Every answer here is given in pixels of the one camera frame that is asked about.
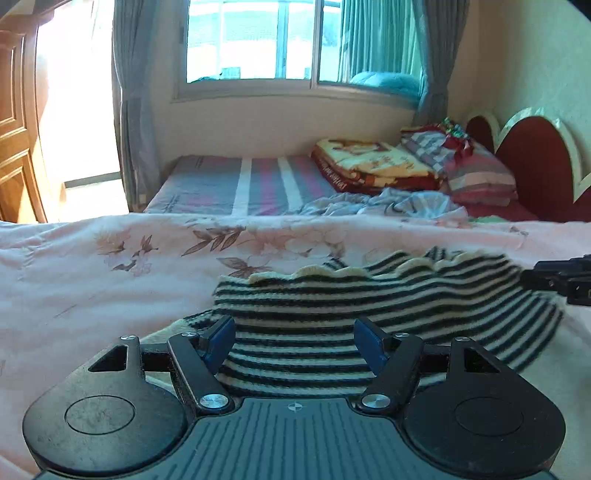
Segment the grey right curtain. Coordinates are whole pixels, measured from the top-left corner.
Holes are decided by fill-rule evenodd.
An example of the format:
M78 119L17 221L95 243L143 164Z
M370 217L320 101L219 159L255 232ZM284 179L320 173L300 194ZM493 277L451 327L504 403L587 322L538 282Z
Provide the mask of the grey right curtain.
M415 125L436 123L448 113L449 83L468 20L468 0L415 0L422 61L420 100Z

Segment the red heart-shaped headboard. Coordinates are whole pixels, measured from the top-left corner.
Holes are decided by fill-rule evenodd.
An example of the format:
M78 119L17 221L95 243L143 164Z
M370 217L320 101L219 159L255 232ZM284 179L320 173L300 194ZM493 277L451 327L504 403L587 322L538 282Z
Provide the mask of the red heart-shaped headboard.
M518 199L507 207L479 205L478 216L509 221L590 220L590 175L566 124L543 107L528 107L503 126L488 111L468 116L466 131L513 173Z

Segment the striped purple bed sheet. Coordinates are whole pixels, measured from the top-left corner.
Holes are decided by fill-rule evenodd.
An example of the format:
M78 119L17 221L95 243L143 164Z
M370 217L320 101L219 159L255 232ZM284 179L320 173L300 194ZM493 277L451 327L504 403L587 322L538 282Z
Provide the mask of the striped purple bed sheet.
M158 214L209 216L279 216L315 199L339 192L322 176L308 156L224 158L184 156L145 211ZM509 221L478 216L464 206L470 221Z

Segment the plaid striped pillow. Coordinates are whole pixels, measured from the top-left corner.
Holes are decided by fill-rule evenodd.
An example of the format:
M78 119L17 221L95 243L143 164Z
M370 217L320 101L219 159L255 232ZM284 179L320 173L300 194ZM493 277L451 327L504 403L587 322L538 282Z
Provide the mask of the plaid striped pillow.
M474 142L474 154L456 160L444 140L441 133L424 132L402 136L401 144L435 171L456 203L508 206L518 199L513 173L484 146Z

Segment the yellow red folded blanket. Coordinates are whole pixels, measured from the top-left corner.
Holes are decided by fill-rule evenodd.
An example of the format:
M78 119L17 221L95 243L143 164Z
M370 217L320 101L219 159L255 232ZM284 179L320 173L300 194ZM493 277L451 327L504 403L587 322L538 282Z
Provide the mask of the yellow red folded blanket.
M437 191L439 175L404 148L386 142L322 139L311 159L339 193L379 195L385 188Z

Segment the sliding glass window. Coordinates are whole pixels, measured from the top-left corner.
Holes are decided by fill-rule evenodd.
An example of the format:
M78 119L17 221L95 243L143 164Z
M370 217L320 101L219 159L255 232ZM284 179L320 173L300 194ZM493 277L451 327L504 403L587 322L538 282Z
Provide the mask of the sliding glass window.
M179 48L185 96L341 89L419 101L351 84L366 71L420 80L410 1L186 1Z

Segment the crumpled light blue garment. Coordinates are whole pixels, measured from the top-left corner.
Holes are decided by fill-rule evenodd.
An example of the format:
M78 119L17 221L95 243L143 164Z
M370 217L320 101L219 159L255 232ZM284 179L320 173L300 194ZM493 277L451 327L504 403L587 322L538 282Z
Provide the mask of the crumpled light blue garment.
M438 191L408 192L386 188L377 196L339 193L286 212L297 216L378 216L421 221L468 223L467 209Z

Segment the grey left curtain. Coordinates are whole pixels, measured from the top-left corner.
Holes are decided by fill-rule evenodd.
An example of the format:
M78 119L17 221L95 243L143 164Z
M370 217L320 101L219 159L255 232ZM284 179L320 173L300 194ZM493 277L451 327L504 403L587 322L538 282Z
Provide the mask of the grey left curtain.
M161 185L149 76L156 1L116 1L112 21L114 132L128 209L142 211Z

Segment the pink floral bed quilt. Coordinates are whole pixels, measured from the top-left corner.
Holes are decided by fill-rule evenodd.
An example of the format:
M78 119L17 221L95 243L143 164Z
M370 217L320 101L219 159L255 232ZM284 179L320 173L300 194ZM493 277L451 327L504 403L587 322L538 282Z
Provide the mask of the pink floral bed quilt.
M199 218L130 214L1 227L1 475L37 467L21 433L46 390L125 335L163 342L207 311L219 280L291 274L332 259L352 267L433 248L503 255L522 268L590 251L586 223L443 222L370 216ZM552 296L564 317L523 376L562 410L562 479L590 475L590 312Z

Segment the red patterned cloth bundle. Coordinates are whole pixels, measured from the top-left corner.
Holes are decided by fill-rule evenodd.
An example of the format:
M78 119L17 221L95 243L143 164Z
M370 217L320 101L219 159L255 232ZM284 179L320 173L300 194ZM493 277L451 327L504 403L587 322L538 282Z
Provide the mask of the red patterned cloth bundle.
M444 135L443 147L454 151L456 160L468 158L474 154L474 141L466 133L464 128L450 117L446 117L439 123L430 123L421 126L401 129L403 137L411 137L414 134L424 132L437 132Z

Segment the cream striped knitted sweater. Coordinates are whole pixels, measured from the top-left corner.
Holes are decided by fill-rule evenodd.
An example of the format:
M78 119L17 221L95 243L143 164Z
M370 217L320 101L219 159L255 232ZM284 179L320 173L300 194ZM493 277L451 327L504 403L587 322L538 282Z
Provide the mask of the cream striped knitted sweater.
M440 248L421 256L398 251L363 267L332 259L291 274L232 274L219 280L211 309L177 320L168 333L197 333L233 318L235 344L217 378L236 396L359 394L373 378L353 344L360 317L435 345L469 337L522 371L564 313L552 296L524 288L520 274L503 255Z

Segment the grey curtain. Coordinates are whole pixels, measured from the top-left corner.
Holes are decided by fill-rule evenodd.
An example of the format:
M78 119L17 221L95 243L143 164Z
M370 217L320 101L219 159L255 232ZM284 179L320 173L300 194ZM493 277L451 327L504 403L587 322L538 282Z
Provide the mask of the grey curtain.
M415 125L436 123L448 113L449 83L468 20L468 0L415 0L422 61L420 100Z
M128 209L142 211L161 185L149 76L156 1L116 1L112 21L114 132Z

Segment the teal bedding outside window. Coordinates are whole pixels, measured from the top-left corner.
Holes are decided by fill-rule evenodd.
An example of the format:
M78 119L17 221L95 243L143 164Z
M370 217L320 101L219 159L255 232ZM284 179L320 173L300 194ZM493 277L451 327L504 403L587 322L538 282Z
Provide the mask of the teal bedding outside window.
M378 89L411 100L418 100L420 97L420 80L405 73L361 72L351 79L351 84Z

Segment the brown wooden door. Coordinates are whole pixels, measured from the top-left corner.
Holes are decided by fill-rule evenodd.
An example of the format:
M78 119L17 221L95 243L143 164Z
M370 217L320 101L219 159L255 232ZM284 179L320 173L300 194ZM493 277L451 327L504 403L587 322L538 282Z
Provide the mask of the brown wooden door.
M23 16L1 26L1 219L45 223L36 99L36 28Z

